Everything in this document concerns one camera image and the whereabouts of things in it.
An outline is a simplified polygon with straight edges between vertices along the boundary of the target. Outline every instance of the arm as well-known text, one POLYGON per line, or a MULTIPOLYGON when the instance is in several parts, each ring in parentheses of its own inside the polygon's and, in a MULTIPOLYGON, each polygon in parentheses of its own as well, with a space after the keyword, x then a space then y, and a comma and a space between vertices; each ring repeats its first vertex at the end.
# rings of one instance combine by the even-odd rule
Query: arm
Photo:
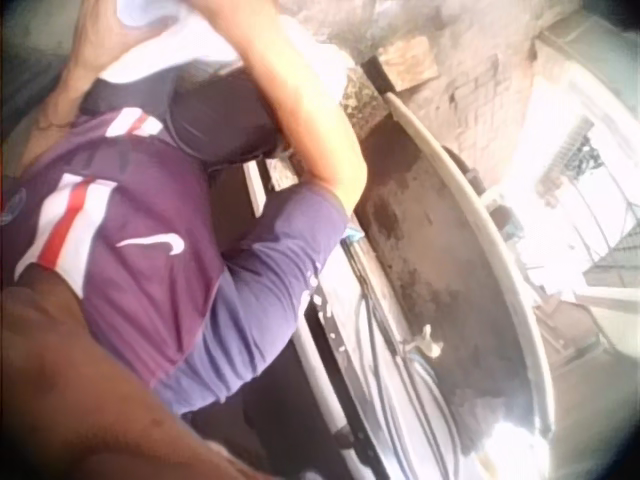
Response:
POLYGON ((90 75, 74 67, 65 68, 57 87, 40 107, 20 160, 18 174, 22 174, 40 155, 65 137, 93 81, 90 75))
POLYGON ((264 478, 171 415, 91 338, 73 300, 37 266, 2 293, 2 433, 46 478, 264 478))
POLYGON ((274 108, 309 178, 351 213, 367 169, 351 124, 295 49, 270 0, 191 0, 242 56, 274 108))
POLYGON ((171 23, 171 19, 162 19, 149 28, 126 28, 118 20, 116 0, 84 0, 69 63, 40 108, 18 173, 65 137, 78 116, 82 99, 103 70, 136 45, 161 34, 171 23))

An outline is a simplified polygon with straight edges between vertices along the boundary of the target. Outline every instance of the wet surface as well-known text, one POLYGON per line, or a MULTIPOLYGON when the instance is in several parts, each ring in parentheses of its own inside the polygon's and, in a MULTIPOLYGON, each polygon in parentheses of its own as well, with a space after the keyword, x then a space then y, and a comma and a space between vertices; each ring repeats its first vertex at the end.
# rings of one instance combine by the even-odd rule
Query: wet surface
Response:
POLYGON ((500 419, 533 428, 520 339, 484 250, 453 193, 387 117, 363 142, 371 172, 357 208, 414 334, 427 324, 442 354, 432 362, 463 450, 500 419))

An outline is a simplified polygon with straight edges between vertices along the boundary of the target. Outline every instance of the cable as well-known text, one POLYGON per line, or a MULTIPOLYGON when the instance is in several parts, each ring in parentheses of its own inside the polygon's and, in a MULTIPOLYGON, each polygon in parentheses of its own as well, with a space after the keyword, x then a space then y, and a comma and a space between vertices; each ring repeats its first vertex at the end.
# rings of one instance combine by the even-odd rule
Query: cable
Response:
POLYGON ((371 346, 371 358, 373 360, 373 376, 376 379, 376 387, 378 390, 378 399, 380 402, 380 410, 382 410, 382 418, 384 420, 385 427, 389 432, 389 439, 391 441, 391 446, 393 448, 396 457, 401 460, 400 468, 402 469, 402 473, 407 480, 412 478, 417 478, 415 475, 415 471, 413 468, 409 467, 409 462, 407 461, 408 455, 406 452, 405 445, 402 445, 402 455, 400 455, 400 448, 398 448, 397 440, 400 439, 401 435, 398 435, 397 429, 393 428, 394 424, 389 420, 389 412, 392 410, 389 408, 389 404, 384 395, 383 384, 380 381, 382 379, 382 375, 380 374, 380 362, 378 358, 378 347, 376 344, 375 332, 373 331, 373 308, 371 307, 371 299, 369 296, 363 291, 363 299, 366 307, 367 314, 367 328, 369 330, 369 345, 371 346), (413 475, 410 475, 408 469, 411 469, 413 475))
MULTIPOLYGON (((367 322, 369 325, 369 332, 370 332, 370 342, 371 343, 371 348, 372 348, 372 357, 373 357, 373 362, 374 362, 374 377, 376 380, 376 383, 378 385, 378 396, 381 402, 381 407, 382 407, 382 412, 383 412, 383 419, 385 422, 385 425, 387 427, 387 430, 389 431, 389 437, 392 437, 392 432, 396 433, 395 431, 391 430, 390 428, 390 423, 389 422, 389 418, 385 409, 385 406, 387 405, 386 399, 384 398, 384 394, 382 391, 382 376, 380 374, 379 371, 379 358, 378 358, 378 352, 377 352, 377 347, 375 345, 375 339, 373 337, 373 330, 372 330, 372 326, 373 326, 373 321, 376 321, 376 324, 378 325, 380 334, 382 335, 382 337, 385 339, 385 342, 387 343, 387 346, 389 347, 389 350, 391 350, 392 354, 394 356, 398 356, 400 358, 402 358, 403 364, 405 365, 406 368, 406 373, 407 376, 409 378, 410 384, 411 384, 411 389, 413 390, 413 394, 415 396, 415 398, 419 398, 419 394, 418 394, 418 389, 416 386, 416 382, 415 382, 415 378, 413 377, 413 372, 407 367, 407 361, 406 358, 404 358, 404 356, 401 354, 402 350, 400 349, 397 341, 395 341, 395 338, 393 337, 393 335, 390 333, 390 329, 388 327, 388 325, 386 324, 386 319, 384 321, 382 321, 382 319, 380 318, 380 315, 376 315, 377 311, 379 310, 379 307, 377 305, 375 305, 375 310, 374 308, 372 308, 371 304, 371 298, 373 298, 373 296, 371 295, 371 290, 370 290, 370 283, 369 280, 365 277, 365 275, 363 274, 360 265, 358 264, 357 259, 355 258, 355 255, 353 254, 352 251, 352 242, 350 241, 346 241, 343 240, 342 242, 342 246, 343 249, 345 250, 345 253, 347 254, 347 259, 349 260, 349 263, 351 264, 351 268, 354 271, 354 274, 358 280, 358 282, 360 283, 360 287, 362 289, 362 294, 363 294, 363 298, 364 298, 364 303, 367 307, 366 313, 367 313, 367 322)), ((405 386, 405 390, 407 390, 407 393, 409 393, 407 385, 404 384, 405 386)), ((440 475, 443 479, 445 480, 450 480, 451 476, 449 474, 448 471, 448 467, 447 464, 445 462, 444 459, 444 455, 442 453, 442 449, 441 449, 441 445, 438 442, 437 436, 435 435, 435 431, 433 428, 433 425, 431 423, 431 421, 429 420, 429 417, 424 409, 424 406, 419 403, 419 410, 421 415, 419 415, 418 417, 422 417, 422 419, 424 419, 424 422, 426 422, 426 425, 423 424, 423 421, 420 421, 420 425, 422 427, 423 433, 425 435, 425 438, 427 439, 427 443, 429 444, 429 448, 431 449, 431 451, 433 452, 433 455, 435 457, 436 463, 438 465, 438 469, 440 470, 440 475)), ((395 441, 392 439, 391 441, 393 449, 394 449, 394 453, 396 453, 396 456, 399 457, 398 454, 398 448, 397 445, 395 443, 395 441)))
POLYGON ((418 373, 420 374, 421 377, 423 377, 424 384, 429 390, 429 393, 436 400, 436 404, 438 406, 438 410, 440 411, 440 415, 444 419, 445 425, 447 426, 447 432, 449 433, 449 437, 452 439, 451 444, 454 450, 453 478, 455 480, 458 480, 458 478, 460 478, 460 464, 462 462, 462 452, 458 442, 454 441, 454 439, 456 438, 455 436, 456 428, 455 428, 455 425, 453 424, 453 419, 450 418, 450 414, 448 413, 449 409, 447 408, 444 398, 442 398, 442 395, 440 395, 440 392, 438 391, 438 389, 434 388, 434 384, 437 383, 435 374, 431 370, 431 367, 429 367, 427 360, 420 353, 409 352, 408 357, 410 361, 412 361, 419 367, 418 373))

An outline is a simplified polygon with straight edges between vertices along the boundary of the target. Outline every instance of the stain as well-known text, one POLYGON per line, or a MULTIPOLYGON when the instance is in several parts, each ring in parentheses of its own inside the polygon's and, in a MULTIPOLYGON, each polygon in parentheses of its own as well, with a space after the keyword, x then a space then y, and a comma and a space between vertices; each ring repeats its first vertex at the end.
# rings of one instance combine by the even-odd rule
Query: stain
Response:
POLYGON ((374 191, 389 183, 406 190, 411 170, 424 160, 418 146, 390 115, 364 139, 362 153, 369 167, 369 188, 374 191))
POLYGON ((387 240, 402 240, 398 215, 385 200, 377 200, 373 204, 373 220, 387 240))

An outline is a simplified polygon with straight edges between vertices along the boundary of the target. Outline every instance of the hand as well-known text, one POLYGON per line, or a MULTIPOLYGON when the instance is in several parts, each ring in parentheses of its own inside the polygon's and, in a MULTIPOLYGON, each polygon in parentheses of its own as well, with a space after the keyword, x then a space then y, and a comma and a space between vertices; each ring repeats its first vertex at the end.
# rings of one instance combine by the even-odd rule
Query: hand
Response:
POLYGON ((236 48, 279 30, 276 0, 187 0, 236 48))
POLYGON ((173 25, 162 19, 142 28, 127 27, 116 13, 117 0, 83 0, 76 23, 69 68, 91 81, 135 46, 173 25))

